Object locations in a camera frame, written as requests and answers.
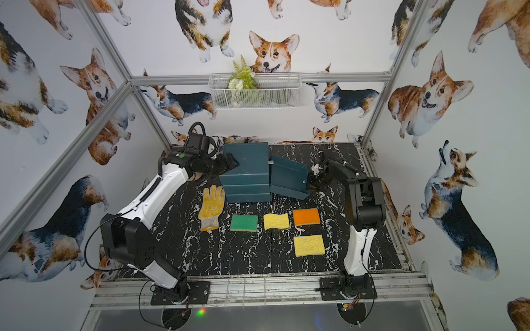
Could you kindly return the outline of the yellow green sponge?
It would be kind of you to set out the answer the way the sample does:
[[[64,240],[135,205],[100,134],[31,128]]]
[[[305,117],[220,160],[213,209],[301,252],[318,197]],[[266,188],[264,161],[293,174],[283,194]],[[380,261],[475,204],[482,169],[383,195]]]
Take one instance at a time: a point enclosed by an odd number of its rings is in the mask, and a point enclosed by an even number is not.
[[[264,229],[288,229],[290,228],[290,222],[288,214],[267,214],[264,216]]]

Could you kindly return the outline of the teal drawer cabinet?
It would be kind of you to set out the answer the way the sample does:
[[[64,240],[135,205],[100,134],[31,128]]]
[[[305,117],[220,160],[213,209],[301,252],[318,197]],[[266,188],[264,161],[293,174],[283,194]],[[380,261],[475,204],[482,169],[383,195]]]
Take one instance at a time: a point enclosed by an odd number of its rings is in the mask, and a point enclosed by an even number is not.
[[[232,143],[224,146],[224,156],[231,154],[239,165],[219,176],[230,204],[271,201],[269,145]]]

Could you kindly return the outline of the yellow work glove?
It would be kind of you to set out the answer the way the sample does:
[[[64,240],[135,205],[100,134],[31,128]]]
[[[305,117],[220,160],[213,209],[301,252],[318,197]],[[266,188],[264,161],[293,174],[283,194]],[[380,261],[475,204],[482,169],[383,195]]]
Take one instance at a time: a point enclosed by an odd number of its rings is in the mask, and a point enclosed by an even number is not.
[[[201,232],[219,228],[218,218],[222,214],[225,204],[225,191],[222,186],[212,185],[203,191],[202,207],[198,219],[201,221]]]

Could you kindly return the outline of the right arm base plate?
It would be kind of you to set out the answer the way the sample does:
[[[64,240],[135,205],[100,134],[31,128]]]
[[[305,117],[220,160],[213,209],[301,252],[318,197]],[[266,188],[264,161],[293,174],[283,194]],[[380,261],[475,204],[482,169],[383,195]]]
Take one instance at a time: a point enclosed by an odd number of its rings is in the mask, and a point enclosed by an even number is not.
[[[323,301],[354,301],[355,299],[377,299],[378,294],[372,278],[363,276],[323,277],[316,289]]]

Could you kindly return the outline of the green beige sponge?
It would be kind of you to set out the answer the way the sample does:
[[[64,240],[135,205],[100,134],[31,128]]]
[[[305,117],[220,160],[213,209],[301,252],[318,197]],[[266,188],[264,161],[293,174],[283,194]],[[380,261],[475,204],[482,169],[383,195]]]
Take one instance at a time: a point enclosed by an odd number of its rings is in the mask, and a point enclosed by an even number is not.
[[[258,229],[257,215],[233,215],[230,222],[230,231],[256,232]]]

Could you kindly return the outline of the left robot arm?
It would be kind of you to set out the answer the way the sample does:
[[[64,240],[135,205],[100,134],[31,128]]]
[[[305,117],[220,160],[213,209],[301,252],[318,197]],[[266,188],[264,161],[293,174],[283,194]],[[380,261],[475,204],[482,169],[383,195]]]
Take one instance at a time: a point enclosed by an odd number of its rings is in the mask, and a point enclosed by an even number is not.
[[[192,290],[185,272],[163,256],[151,230],[162,208],[191,175],[221,175],[240,165],[232,154],[218,154],[220,144],[205,132],[190,131],[182,147],[173,146],[160,157],[149,185],[117,215],[105,215],[98,227],[106,255],[148,277],[172,301],[189,301]]]

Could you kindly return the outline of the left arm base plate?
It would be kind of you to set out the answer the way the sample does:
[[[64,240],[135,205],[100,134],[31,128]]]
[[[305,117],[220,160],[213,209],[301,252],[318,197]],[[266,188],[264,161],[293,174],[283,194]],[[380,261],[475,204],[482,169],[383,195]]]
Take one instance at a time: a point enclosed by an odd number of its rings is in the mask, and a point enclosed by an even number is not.
[[[208,302],[210,289],[209,281],[181,281],[172,289],[153,285],[150,304],[152,306],[204,305]]]

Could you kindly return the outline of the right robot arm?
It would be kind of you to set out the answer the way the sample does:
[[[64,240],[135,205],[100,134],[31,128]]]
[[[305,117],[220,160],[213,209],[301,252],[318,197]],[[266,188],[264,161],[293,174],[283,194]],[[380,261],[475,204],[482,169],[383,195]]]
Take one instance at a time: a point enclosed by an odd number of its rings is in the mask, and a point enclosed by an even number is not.
[[[344,268],[337,277],[321,278],[317,291],[324,301],[376,299],[368,264],[373,239],[386,220],[382,180],[368,177],[343,159],[321,156],[309,176],[307,188],[322,192],[334,181],[344,188],[349,245]]]

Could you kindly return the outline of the plain yellow rectangular sponge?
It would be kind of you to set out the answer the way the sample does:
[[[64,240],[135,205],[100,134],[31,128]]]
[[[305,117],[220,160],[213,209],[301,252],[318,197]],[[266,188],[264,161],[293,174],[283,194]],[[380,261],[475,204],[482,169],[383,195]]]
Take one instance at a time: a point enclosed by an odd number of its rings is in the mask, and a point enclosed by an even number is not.
[[[324,240],[321,234],[294,237],[293,243],[296,257],[326,254]]]

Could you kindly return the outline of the aluminium front rail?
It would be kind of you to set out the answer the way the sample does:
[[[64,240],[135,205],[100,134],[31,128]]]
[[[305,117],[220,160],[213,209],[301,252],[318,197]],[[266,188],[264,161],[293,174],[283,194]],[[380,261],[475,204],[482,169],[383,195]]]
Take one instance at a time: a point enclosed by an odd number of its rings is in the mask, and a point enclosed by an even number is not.
[[[126,310],[156,308],[227,308],[252,306],[311,305],[352,302],[356,295],[332,295],[324,292],[324,274],[272,277],[205,278],[210,283],[208,301],[160,300],[152,305],[153,293],[143,279],[114,281],[101,285],[90,310]],[[415,301],[433,294],[422,273],[373,274],[376,301]]]

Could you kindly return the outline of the pink pot with green plant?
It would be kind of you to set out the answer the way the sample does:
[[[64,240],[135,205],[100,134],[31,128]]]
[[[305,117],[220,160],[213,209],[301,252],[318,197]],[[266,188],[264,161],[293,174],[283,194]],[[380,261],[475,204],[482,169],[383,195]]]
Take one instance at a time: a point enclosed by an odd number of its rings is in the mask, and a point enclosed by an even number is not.
[[[188,181],[198,181],[203,176],[203,172],[194,172],[188,179]]]

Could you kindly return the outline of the artificial fern with flower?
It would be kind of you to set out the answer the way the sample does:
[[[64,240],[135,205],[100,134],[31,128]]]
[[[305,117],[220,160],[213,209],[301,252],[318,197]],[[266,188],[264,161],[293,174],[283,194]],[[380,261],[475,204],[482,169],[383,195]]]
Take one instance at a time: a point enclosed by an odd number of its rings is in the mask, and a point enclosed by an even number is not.
[[[235,72],[231,75],[228,83],[228,89],[231,93],[231,100],[234,106],[241,106],[245,94],[243,90],[256,90],[254,80],[255,73],[248,65],[243,56],[240,57],[240,63],[233,61]]]

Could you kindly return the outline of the orange sponge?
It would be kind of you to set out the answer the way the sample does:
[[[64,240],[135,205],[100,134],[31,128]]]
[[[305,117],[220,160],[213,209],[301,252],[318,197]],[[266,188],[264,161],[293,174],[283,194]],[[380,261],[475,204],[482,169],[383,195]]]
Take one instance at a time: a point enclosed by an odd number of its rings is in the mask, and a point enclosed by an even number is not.
[[[320,224],[320,213],[317,208],[294,210],[293,221],[295,227]]]

